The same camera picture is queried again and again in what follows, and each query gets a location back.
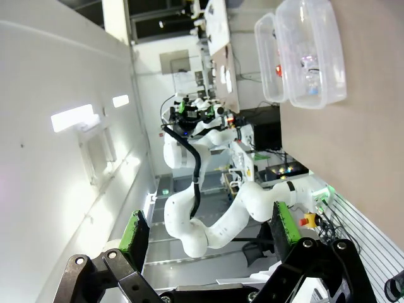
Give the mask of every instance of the ceiling light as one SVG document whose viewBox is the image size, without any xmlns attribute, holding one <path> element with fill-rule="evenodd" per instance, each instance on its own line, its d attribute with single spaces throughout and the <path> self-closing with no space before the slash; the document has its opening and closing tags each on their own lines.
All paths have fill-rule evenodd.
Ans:
<svg viewBox="0 0 404 303">
<path fill-rule="evenodd" d="M 50 117 L 55 133 L 69 128 L 75 124 L 89 121 L 93 118 L 94 111 L 91 104 L 76 107 L 75 109 L 69 109 L 65 112 L 60 112 Z"/>
<path fill-rule="evenodd" d="M 112 98 L 112 103 L 114 104 L 115 108 L 126 105 L 129 103 L 129 97 L 128 95 L 114 97 Z"/>
</svg>

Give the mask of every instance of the table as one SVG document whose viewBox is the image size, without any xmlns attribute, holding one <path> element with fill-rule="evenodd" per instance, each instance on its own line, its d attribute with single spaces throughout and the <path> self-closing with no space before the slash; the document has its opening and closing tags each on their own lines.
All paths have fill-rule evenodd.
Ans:
<svg viewBox="0 0 404 303">
<path fill-rule="evenodd" d="M 348 97 L 322 110 L 282 104 L 283 148 L 404 249 L 404 5 L 331 0 Z"/>
<path fill-rule="evenodd" d="M 222 47 L 218 52 L 212 55 L 216 69 L 216 97 L 221 101 L 222 105 L 232 112 L 239 113 L 239 95 L 237 93 L 237 80 L 235 77 L 235 67 L 233 50 L 231 44 Z M 227 84 L 220 81 L 220 69 L 224 66 L 225 70 L 230 72 L 230 80 L 232 91 L 229 93 Z"/>
<path fill-rule="evenodd" d="M 206 5 L 204 16 L 209 53 L 215 62 L 216 97 L 220 99 L 224 107 L 239 113 L 239 96 L 225 0 L 210 0 Z M 228 81 L 222 83 L 220 78 L 222 67 L 229 71 L 231 84 Z"/>
</svg>

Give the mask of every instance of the laboratory room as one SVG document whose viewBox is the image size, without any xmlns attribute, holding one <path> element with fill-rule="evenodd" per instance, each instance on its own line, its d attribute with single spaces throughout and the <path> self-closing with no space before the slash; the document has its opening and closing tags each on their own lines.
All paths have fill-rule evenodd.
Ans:
<svg viewBox="0 0 404 303">
<path fill-rule="evenodd" d="M 402 16 L 1 0 L 0 302 L 404 303 Z"/>
</svg>

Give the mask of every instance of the black metal bracket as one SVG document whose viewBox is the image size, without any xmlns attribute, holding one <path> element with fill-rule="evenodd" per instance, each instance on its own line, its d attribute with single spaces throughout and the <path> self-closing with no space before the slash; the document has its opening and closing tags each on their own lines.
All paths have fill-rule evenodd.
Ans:
<svg viewBox="0 0 404 303">
<path fill-rule="evenodd" d="M 54 303 L 98 303 L 105 290 L 112 287 L 119 287 L 130 303 L 286 303 L 293 300 L 307 277 L 322 280 L 331 303 L 376 303 L 355 245 L 339 240 L 327 246 L 311 238 L 294 244 L 259 292 L 240 285 L 187 287 L 166 292 L 163 299 L 118 249 L 103 252 L 93 260 L 74 255 L 68 261 Z"/>
<path fill-rule="evenodd" d="M 119 287 L 130 303 L 161 303 L 152 287 L 134 270 L 118 249 L 110 249 L 94 260 L 72 256 L 54 303 L 98 303 L 108 288 Z"/>
<path fill-rule="evenodd" d="M 351 241 L 338 240 L 327 246 L 310 238 L 294 245 L 253 302 L 290 302 L 308 277 L 322 279 L 331 303 L 377 302 Z"/>
</svg>

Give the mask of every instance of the clear plastic box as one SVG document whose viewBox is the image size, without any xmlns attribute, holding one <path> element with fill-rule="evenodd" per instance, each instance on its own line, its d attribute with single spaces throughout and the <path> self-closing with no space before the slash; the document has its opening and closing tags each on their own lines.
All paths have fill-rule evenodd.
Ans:
<svg viewBox="0 0 404 303">
<path fill-rule="evenodd" d="M 284 0 L 255 26 L 264 96 L 321 109 L 347 97 L 345 65 L 329 0 Z M 276 73 L 282 67 L 282 77 Z"/>
<path fill-rule="evenodd" d="M 290 102 L 320 109 L 345 99 L 345 65 L 330 1 L 285 0 L 275 24 Z"/>
<path fill-rule="evenodd" d="M 255 24 L 255 38 L 258 49 L 261 79 L 264 96 L 270 102 L 284 102 L 288 99 L 285 79 L 276 73 L 280 62 L 278 42 L 276 41 L 275 15 L 270 12 Z"/>
</svg>

